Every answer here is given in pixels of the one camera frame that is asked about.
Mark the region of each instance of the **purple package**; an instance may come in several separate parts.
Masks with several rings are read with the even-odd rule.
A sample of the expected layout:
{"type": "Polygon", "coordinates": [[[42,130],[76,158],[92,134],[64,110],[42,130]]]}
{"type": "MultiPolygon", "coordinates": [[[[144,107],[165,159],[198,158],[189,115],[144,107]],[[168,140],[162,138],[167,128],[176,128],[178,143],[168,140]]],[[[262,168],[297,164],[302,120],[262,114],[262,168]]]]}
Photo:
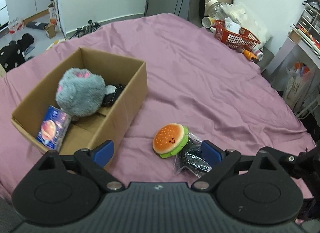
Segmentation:
{"type": "Polygon", "coordinates": [[[70,115],[50,106],[44,116],[37,140],[50,149],[60,151],[70,122],[70,115]]]}

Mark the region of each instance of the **plastic wrapped black item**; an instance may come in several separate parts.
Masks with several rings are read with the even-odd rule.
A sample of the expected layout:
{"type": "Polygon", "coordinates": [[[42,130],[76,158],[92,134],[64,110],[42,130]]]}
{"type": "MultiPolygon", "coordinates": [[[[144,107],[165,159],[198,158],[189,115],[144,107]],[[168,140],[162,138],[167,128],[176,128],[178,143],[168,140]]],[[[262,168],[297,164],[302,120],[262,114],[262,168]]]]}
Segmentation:
{"type": "Polygon", "coordinates": [[[178,174],[186,169],[201,178],[212,168],[201,156],[202,141],[192,133],[188,133],[188,137],[186,146],[176,155],[175,173],[178,174]]]}

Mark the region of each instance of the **bed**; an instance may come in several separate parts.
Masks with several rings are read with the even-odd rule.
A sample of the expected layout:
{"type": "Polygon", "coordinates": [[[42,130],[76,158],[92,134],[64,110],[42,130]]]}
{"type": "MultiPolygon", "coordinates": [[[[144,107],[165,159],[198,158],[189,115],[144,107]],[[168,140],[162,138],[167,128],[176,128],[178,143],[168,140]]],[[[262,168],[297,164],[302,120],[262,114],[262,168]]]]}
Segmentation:
{"type": "MultiPolygon", "coordinates": [[[[152,139],[168,123],[180,123],[222,149],[255,155],[271,146],[298,155],[315,146],[259,67],[173,14],[115,22],[80,39],[62,42],[0,79],[0,196],[10,196],[41,157],[10,123],[11,112],[41,79],[78,47],[133,56],[147,62],[149,94],[114,157],[119,180],[196,180],[174,174],[174,158],[161,159],[152,139]]],[[[310,193],[297,181],[304,196],[310,193]]]]}

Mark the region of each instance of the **gray fur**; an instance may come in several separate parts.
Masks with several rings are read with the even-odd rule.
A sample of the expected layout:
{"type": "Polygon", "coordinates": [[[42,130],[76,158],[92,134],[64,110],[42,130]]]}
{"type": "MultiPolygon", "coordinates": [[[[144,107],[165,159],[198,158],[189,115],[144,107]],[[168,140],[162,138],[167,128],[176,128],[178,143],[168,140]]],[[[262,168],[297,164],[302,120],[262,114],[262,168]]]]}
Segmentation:
{"type": "Polygon", "coordinates": [[[59,81],[61,91],[56,93],[58,105],[68,114],[85,117],[94,114],[100,108],[104,93],[105,83],[101,76],[92,74],[87,69],[69,69],[59,81]],[[74,73],[86,73],[87,78],[79,78],[74,73]]]}

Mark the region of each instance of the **red basket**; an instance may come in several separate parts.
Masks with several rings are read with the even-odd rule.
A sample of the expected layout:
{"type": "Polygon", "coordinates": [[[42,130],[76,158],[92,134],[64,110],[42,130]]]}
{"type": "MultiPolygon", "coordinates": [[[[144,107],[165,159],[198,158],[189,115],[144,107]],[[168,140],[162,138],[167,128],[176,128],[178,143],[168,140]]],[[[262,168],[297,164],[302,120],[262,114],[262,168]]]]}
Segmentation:
{"type": "Polygon", "coordinates": [[[215,23],[216,38],[222,43],[226,44],[229,48],[236,49],[237,47],[240,47],[242,49],[252,51],[257,44],[261,43],[260,40],[258,40],[258,38],[253,35],[251,31],[245,28],[240,28],[240,34],[236,34],[227,31],[224,28],[223,20],[216,20],[215,23]]]}

